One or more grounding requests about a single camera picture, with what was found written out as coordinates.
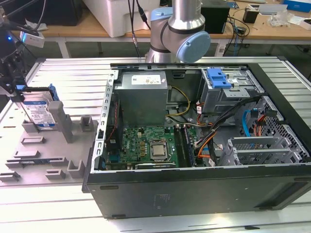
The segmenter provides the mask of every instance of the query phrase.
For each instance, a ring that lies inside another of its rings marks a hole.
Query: yellow cable
[[[188,106],[187,106],[186,110],[183,111],[182,113],[166,114],[165,116],[167,116],[167,117],[177,117],[177,116],[181,116],[181,115],[183,115],[183,114],[185,114],[185,113],[187,113],[187,112],[189,111],[191,101],[190,101],[189,98],[186,96],[186,94],[185,94],[182,90],[180,90],[179,88],[177,88],[177,87],[175,87],[175,86],[172,86],[172,89],[176,89],[177,91],[179,91],[179,92],[187,99],[187,101],[188,101]]]

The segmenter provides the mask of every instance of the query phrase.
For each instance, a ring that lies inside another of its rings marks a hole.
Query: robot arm
[[[202,0],[173,0],[173,7],[152,11],[148,63],[193,63],[205,55],[210,36],[204,31]]]

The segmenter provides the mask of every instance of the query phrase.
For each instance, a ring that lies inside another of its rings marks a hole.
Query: blue cable
[[[247,137],[250,137],[251,135],[249,134],[248,128],[247,128],[247,124],[246,124],[246,116],[248,113],[250,113],[251,110],[245,110],[245,112],[243,113],[243,117],[242,117],[242,125],[243,125],[243,129],[244,132],[246,134]]]

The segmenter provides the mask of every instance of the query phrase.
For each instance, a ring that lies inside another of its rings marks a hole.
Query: cpu socket
[[[168,159],[167,144],[165,140],[152,140],[150,144],[150,158],[154,161],[164,161]]]

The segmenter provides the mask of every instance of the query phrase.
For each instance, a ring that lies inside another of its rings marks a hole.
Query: gray plastic block
[[[48,111],[57,122],[57,127],[63,133],[67,143],[72,143],[73,134],[71,132],[72,121],[69,115],[64,112],[64,105],[61,101],[52,101],[48,106]]]
[[[23,145],[42,144],[44,143],[44,137],[24,137],[20,142]]]
[[[45,176],[49,180],[59,180],[64,179],[66,177],[66,174],[62,171],[62,169],[48,169]]]
[[[72,178],[82,178],[84,176],[85,170],[86,166],[84,165],[82,160],[80,160],[78,166],[75,166],[72,160],[69,161],[67,171]]]
[[[37,158],[40,152],[37,150],[16,151],[14,158]]]
[[[69,163],[69,161],[65,157],[63,157],[62,160],[55,160],[55,161],[50,160],[50,164],[52,166],[67,166],[68,163]]]
[[[9,168],[9,169],[14,169],[14,168],[23,168],[23,164],[21,164],[20,162],[7,162],[5,163],[5,165]]]
[[[38,133],[39,130],[33,123],[26,123],[25,121],[22,123],[22,127],[25,129],[27,133]]]
[[[80,120],[82,132],[93,132],[94,123],[91,116],[82,116]]]
[[[16,171],[0,173],[0,181],[2,182],[18,181],[19,178],[20,178],[20,175]]]
[[[95,128],[98,122],[93,121]],[[18,182],[0,182],[0,188],[5,186],[30,186],[30,185],[62,185],[70,183],[82,183],[83,177],[73,178],[67,171],[69,160],[78,167],[80,160],[86,166],[87,157],[90,153],[90,148],[93,147],[96,130],[94,132],[82,132],[80,121],[72,121],[73,143],[67,143],[62,132],[58,130],[40,131],[38,133],[24,132],[16,146],[16,151],[31,151],[37,150],[40,152],[38,158],[7,158],[6,165],[16,171],[21,178]],[[43,144],[28,144],[21,143],[23,138],[27,137],[44,137]],[[64,179],[49,180],[45,175],[49,169],[62,169],[66,174]]]

